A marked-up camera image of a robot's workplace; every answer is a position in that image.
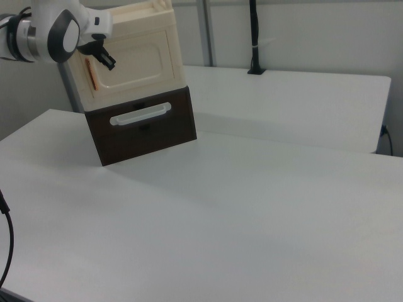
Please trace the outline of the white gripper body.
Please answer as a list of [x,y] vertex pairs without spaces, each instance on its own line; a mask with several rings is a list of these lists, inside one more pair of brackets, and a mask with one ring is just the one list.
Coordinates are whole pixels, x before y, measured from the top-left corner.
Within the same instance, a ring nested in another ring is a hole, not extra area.
[[84,8],[82,17],[77,49],[83,54],[100,53],[105,40],[112,34],[112,15],[108,10]]

